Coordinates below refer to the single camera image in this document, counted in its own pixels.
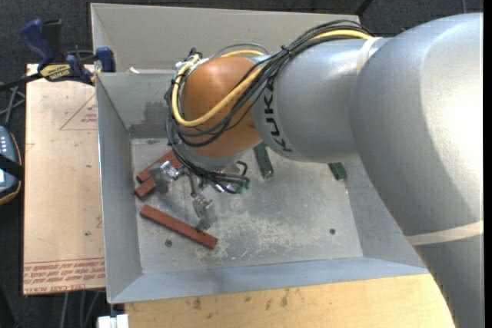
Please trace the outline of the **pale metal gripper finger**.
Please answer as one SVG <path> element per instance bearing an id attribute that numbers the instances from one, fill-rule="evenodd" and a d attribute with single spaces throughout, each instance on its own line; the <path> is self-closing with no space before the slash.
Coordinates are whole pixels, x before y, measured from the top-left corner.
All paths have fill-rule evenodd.
<path id="1" fill-rule="evenodd" d="M 213 200 L 209 200 L 201 194 L 192 194 L 192 206 L 198 217 L 197 230 L 208 230 L 218 221 Z"/>
<path id="2" fill-rule="evenodd" d="M 154 164 L 149 169 L 149 174 L 154 180 L 155 189 L 160 194 L 166 194 L 170 184 L 181 176 L 180 170 L 174 167 L 170 161 Z"/>

